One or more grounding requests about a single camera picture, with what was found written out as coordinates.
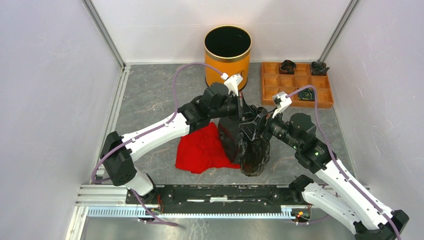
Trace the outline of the black trash bag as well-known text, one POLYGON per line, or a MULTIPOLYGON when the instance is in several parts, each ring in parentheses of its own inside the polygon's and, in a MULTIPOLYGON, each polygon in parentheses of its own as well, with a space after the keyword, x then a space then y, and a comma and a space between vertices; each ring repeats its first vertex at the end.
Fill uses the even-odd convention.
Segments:
POLYGON ((239 117, 221 117, 217 124, 220 142, 232 164, 238 164, 248 177, 261 175, 270 160, 270 137, 259 136, 249 140, 239 124, 251 121, 260 113, 268 113, 261 106, 247 104, 243 93, 239 97, 239 117))

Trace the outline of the orange trash bin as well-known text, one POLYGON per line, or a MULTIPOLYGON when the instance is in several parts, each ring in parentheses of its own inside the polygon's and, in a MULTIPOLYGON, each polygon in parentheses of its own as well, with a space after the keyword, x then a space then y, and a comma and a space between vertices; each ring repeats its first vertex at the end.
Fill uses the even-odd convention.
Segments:
POLYGON ((204 63, 229 76, 242 76, 238 89, 248 83, 252 38, 236 25, 221 25, 210 30, 204 38, 204 63))

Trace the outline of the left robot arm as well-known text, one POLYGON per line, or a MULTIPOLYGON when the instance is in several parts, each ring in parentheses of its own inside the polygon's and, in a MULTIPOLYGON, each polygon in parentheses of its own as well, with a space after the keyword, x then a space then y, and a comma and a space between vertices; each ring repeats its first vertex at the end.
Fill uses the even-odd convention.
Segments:
POLYGON ((108 179, 114 186, 134 190, 145 204, 153 203, 157 198, 155 185, 146 173, 134 166, 134 161, 170 140, 207 127, 213 119, 235 115, 238 93, 238 87, 232 83, 215 82, 202 95, 157 123, 123 135, 110 132, 99 161, 108 179))

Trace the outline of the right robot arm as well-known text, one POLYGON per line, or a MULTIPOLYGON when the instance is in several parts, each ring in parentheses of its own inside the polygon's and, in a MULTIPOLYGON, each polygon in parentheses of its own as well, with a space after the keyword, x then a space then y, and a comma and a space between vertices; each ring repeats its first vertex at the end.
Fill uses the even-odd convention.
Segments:
POLYGON ((240 117, 239 128, 252 140, 275 137, 295 150, 297 161, 323 180, 338 194, 327 193, 305 175, 290 185, 289 199, 295 204, 306 202, 339 221, 357 240, 399 240, 409 216, 393 210, 374 197, 346 169, 328 143, 316 137, 318 127, 310 115, 295 113, 289 121, 277 115, 259 113, 240 117))

